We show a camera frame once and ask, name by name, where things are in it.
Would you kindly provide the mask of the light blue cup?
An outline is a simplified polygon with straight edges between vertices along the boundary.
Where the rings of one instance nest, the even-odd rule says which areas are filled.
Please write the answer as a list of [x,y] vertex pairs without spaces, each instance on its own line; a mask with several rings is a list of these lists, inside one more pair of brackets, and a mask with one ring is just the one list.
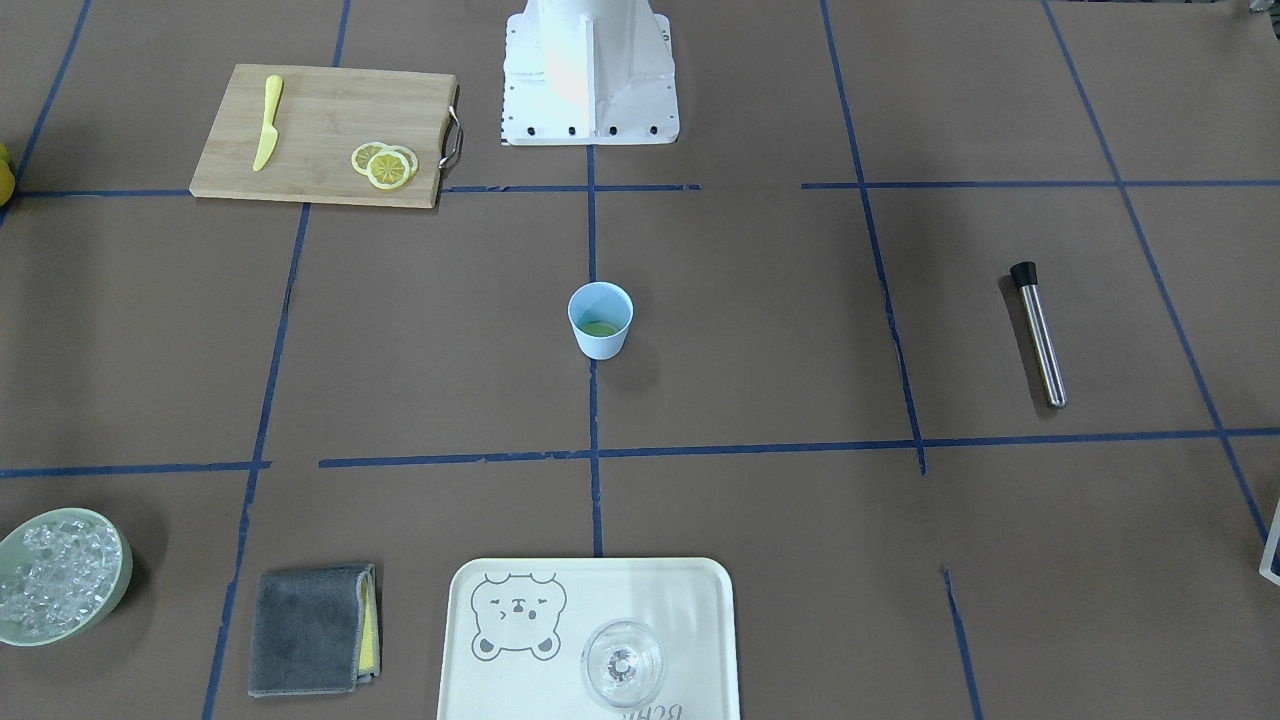
[[567,304],[567,318],[579,348],[595,361],[612,359],[621,351],[634,316],[632,299],[611,282],[584,284]]

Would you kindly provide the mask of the steel muddler black tip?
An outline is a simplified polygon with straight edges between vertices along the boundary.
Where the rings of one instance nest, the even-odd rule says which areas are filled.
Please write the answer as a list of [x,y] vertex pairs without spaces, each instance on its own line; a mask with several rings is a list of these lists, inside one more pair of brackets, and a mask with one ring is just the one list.
[[1020,296],[1046,402],[1053,409],[1066,407],[1065,379],[1041,296],[1037,265],[1034,261],[1016,263],[1009,272]]

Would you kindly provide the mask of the wine glass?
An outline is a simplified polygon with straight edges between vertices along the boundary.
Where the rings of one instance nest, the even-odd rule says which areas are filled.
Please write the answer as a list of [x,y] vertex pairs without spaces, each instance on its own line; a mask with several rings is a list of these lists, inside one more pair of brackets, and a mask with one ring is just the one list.
[[613,711],[637,710],[650,705],[666,682],[664,648],[649,624],[616,619],[590,635],[580,670],[593,701]]

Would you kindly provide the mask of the green bowl with ice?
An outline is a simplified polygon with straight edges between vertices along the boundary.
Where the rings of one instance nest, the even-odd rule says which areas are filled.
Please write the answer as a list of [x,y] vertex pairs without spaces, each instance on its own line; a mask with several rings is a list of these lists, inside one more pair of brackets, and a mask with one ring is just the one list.
[[88,509],[54,509],[1,543],[1,639],[40,647],[104,620],[131,583],[133,553],[114,523]]

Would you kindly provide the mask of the wooden cutting board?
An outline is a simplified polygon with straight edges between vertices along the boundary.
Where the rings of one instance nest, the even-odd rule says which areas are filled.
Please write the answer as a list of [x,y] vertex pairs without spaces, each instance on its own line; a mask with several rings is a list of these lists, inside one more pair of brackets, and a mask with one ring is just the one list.
[[[262,120],[264,83],[284,79],[276,113],[279,142],[252,170]],[[201,199],[431,209],[445,160],[460,145],[445,140],[456,120],[458,81],[407,70],[238,64],[195,168],[189,192]],[[349,156],[361,143],[404,146],[420,160],[403,187],[378,190]]]

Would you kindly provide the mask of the yellow lemon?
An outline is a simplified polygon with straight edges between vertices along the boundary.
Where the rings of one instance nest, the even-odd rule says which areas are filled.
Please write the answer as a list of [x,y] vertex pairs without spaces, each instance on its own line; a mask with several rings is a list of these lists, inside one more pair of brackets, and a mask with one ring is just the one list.
[[17,191],[17,178],[8,147],[0,145],[0,206],[6,206]]

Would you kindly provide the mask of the lemon slice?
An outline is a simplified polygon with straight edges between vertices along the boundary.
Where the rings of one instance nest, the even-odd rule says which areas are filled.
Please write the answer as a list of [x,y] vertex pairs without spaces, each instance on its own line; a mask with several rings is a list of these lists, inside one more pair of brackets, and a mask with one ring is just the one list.
[[380,141],[370,141],[357,146],[349,156],[349,163],[352,168],[360,174],[369,174],[369,163],[379,152],[387,149],[387,143]]
[[611,322],[590,320],[579,325],[579,331],[593,338],[609,338],[621,332],[621,328]]
[[397,190],[413,178],[413,161],[401,151],[384,149],[369,159],[365,174],[378,190]]

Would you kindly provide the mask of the beige bear tray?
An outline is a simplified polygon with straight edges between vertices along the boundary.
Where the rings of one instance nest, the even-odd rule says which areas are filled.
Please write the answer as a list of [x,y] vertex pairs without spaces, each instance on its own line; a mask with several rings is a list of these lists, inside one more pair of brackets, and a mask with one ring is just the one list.
[[477,559],[451,582],[440,719],[737,719],[710,559]]

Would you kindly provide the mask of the grey folded cloth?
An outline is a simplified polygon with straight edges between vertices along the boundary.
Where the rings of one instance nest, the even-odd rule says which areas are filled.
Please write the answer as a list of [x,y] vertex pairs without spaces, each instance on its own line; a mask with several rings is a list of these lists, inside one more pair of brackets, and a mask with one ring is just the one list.
[[261,575],[251,637],[251,697],[347,694],[380,675],[375,564]]

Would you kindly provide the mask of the yellow plastic knife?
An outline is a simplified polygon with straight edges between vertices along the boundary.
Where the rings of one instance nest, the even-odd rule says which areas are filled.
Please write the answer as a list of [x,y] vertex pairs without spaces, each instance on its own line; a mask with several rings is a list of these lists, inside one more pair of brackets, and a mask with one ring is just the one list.
[[262,120],[259,135],[259,145],[255,152],[252,170],[261,172],[273,158],[279,142],[279,129],[276,128],[276,113],[282,100],[284,79],[279,74],[270,74],[264,83]]

